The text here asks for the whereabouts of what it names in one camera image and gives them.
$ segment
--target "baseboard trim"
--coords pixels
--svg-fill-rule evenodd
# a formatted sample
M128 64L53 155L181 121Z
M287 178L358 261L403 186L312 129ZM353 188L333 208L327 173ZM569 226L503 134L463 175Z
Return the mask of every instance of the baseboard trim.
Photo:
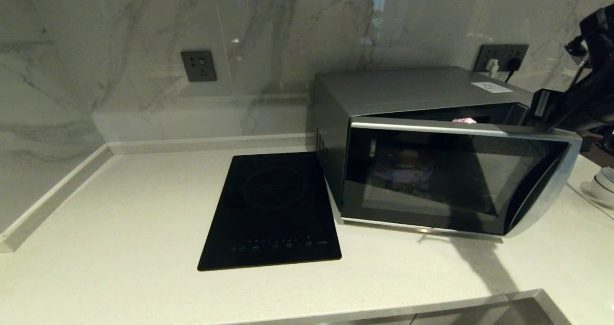
M314 141L314 135L297 133L290 135L226 137L220 139L133 141L108 144L115 155L129 155L155 154L160 152L313 146L314 142L312 141Z
M17 221L0 234L0 253L10 253L17 250L55 209L112 156L112 150L108 144L104 144L68 173Z

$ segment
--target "power cord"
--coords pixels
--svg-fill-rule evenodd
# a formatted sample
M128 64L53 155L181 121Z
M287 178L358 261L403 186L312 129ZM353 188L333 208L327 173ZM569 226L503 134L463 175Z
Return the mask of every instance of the power cord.
M522 64L522 60L520 60L519 58L509 59L509 61L507 62L509 74L507 74L507 78L505 80L506 83L509 81L511 76L514 75L514 72L518 71L518 69L520 68L520 64Z

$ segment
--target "microwave door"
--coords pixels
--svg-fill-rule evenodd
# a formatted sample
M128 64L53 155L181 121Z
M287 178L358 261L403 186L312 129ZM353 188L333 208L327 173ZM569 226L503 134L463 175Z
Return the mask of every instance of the microwave door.
M353 118L342 217L508 236L536 221L579 137L470 122Z

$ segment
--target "white bowl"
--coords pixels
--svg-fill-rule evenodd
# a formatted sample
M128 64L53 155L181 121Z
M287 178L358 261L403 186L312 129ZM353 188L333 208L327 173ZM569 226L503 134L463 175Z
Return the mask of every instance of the white bowl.
M595 180L604 189L614 193L614 169L608 167L601 168L601 170L595 174Z
M592 196L605 201L606 203L614 204L614 193L610 192L607 188L603 187L599 182L597 182L597 178L593 178L590 181L590 193Z
M608 203L605 200L601 200L593 196L592 192L590 191L590 183L588 181L581 183L579 185L579 189L581 190L581 196L589 201L592 201L592 203L599 204L609 209L614 209L614 203Z

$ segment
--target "microwave handle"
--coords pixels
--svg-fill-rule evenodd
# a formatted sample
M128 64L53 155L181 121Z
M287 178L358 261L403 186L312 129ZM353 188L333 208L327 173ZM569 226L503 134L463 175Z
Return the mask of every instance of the microwave handle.
M443 122L436 120L396 119L388 117L352 117L351 128L372 130L456 133L460 135L483 135L491 137L515 137L525 139L544 139L555 141L581 142L574 132L554 129L550 132L539 131L535 127L507 126L493 124L466 124L462 122Z

